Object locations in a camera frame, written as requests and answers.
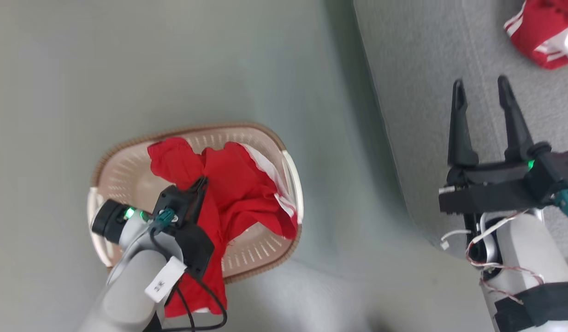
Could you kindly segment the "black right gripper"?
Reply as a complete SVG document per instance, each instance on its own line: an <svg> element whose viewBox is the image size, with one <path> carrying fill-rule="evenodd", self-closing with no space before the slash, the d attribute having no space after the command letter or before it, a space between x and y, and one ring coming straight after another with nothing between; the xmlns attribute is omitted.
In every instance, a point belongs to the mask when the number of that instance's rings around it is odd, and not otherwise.
<svg viewBox="0 0 568 332"><path fill-rule="evenodd" d="M506 162L478 164L467 122L467 94L455 80L450 114L446 185L438 194L438 208L447 214L473 214L542 208L551 202L551 170L528 150L533 139L506 76L497 78L499 103L507 130Z"/></svg>

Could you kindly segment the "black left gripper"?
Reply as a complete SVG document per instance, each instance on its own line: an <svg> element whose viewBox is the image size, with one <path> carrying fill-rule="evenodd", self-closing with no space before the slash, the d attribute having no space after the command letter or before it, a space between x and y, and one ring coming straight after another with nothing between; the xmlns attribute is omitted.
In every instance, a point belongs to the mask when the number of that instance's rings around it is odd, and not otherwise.
<svg viewBox="0 0 568 332"><path fill-rule="evenodd" d="M196 206L203 204L207 187L207 177L198 178L190 187ZM172 250L185 264L186 273L194 279L202 279L215 249L208 234L201 226L183 221L172 224L172 237L175 242Z"/></svg>

